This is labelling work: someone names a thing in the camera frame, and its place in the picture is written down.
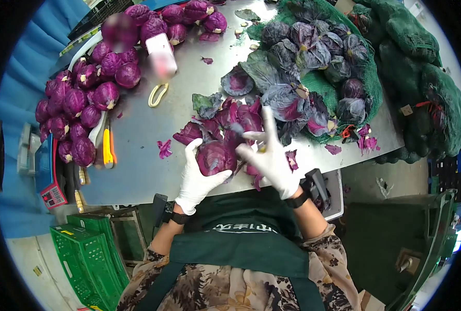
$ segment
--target yellow label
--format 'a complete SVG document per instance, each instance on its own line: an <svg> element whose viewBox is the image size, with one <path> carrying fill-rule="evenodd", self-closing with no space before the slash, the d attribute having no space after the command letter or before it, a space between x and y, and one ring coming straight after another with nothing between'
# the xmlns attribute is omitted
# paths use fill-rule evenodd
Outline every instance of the yellow label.
<svg viewBox="0 0 461 311"><path fill-rule="evenodd" d="M32 270L35 272L35 274L36 274L38 277L41 276L42 272L41 272L41 269L39 269L38 266L35 266L35 268L32 269Z"/></svg>

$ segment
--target green apron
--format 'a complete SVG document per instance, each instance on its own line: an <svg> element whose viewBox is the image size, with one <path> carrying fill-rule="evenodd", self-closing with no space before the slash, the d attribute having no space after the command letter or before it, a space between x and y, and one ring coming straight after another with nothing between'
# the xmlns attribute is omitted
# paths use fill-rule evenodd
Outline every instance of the green apron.
<svg viewBox="0 0 461 311"><path fill-rule="evenodd" d="M156 310L186 264L249 269L289 277L300 309L324 311L319 290L308 279L308 253L290 208L272 187L208 197L174 236L170 262L134 311Z"/></svg>

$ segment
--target blue curtain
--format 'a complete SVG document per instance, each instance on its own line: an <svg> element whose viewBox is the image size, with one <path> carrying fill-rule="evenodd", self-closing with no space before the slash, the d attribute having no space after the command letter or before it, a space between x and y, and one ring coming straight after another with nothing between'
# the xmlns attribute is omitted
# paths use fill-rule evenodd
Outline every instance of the blue curtain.
<svg viewBox="0 0 461 311"><path fill-rule="evenodd" d="M90 11L82 0L46 0L25 28L6 65L0 88L0 120L4 132L4 179L0 193L0 224L5 238L49 232L54 224L39 196L34 178L18 175L18 140L23 124L35 121L35 106L67 35Z"/></svg>

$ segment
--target stainless steel table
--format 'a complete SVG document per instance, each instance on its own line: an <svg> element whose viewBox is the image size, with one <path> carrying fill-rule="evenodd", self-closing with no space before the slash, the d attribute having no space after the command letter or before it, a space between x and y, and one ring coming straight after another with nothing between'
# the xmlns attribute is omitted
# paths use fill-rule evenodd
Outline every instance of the stainless steel table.
<svg viewBox="0 0 461 311"><path fill-rule="evenodd" d="M122 94L119 103L110 112L117 163L110 170L102 164L87 169L91 184L81 188L86 204L151 203L155 193L165 194L169 200L178 195L180 175L185 164L185 146L172 139L172 135L196 114L192 110L191 94L207 96L221 91L220 78L239 61L245 61L251 53L249 46L253 42L247 36L241 45L234 46L237 42L234 30L242 29L240 24L245 22L234 11L244 8L252 9L263 20L271 19L276 14L275 7L265 4L263 0L227 1L219 6L218 10L227 18L227 31L218 42L206 42L198 40L201 30L196 27L189 32L184 43L175 47L179 70L156 108L148 107L147 99L158 81L147 65L147 53L140 53L140 85ZM202 56L212 58L213 64L205 64L201 61ZM363 156L356 143L341 145L341 141L334 142L342 147L342 152L333 156L324 145L313 143L305 137L294 140L288 149L298 150L296 159L300 168L295 174L302 176L314 168L319 168L323 173L333 171L404 146L386 100L370 124L381 150ZM161 160L156 141L167 139L172 139L173 154ZM240 171L230 183L215 188L210 195L249 190L253 188L251 183L252 178Z"/></svg>

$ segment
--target floral shirt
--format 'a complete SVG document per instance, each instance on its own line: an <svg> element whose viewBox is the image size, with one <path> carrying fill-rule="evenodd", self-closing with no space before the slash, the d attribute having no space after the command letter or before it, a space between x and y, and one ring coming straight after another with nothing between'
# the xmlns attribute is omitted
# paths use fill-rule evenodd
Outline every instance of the floral shirt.
<svg viewBox="0 0 461 311"><path fill-rule="evenodd" d="M306 240L308 278L319 288L326 311L360 310L358 294L346 268L346 253L330 224L318 237ZM131 311L146 295L168 256L149 247L143 264L134 268L117 311ZM287 277L231 266L187 264L158 311L296 311L300 310Z"/></svg>

